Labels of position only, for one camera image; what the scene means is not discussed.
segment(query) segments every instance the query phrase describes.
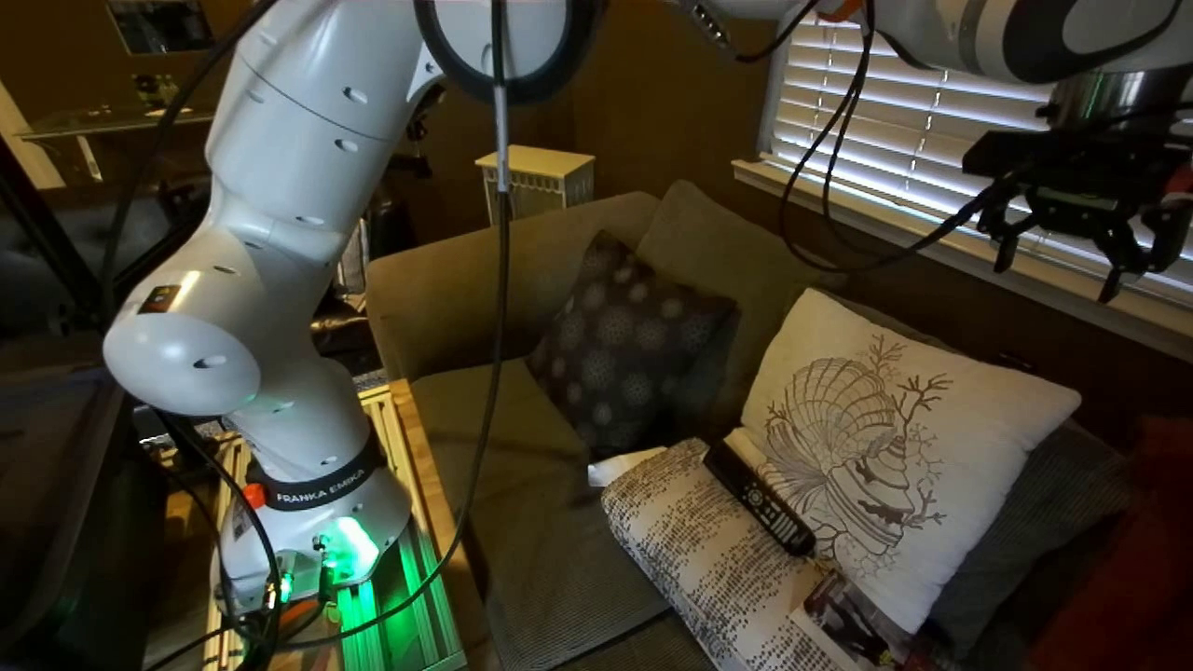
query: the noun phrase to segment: white embroidered pillow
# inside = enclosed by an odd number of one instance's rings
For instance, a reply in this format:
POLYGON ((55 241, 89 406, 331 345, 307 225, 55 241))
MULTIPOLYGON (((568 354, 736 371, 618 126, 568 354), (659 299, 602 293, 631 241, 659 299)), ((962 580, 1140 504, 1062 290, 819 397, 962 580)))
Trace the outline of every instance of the white embroidered pillow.
POLYGON ((1031 451, 1078 401, 807 290, 767 344, 731 446, 816 530, 819 554, 919 630, 1031 451))

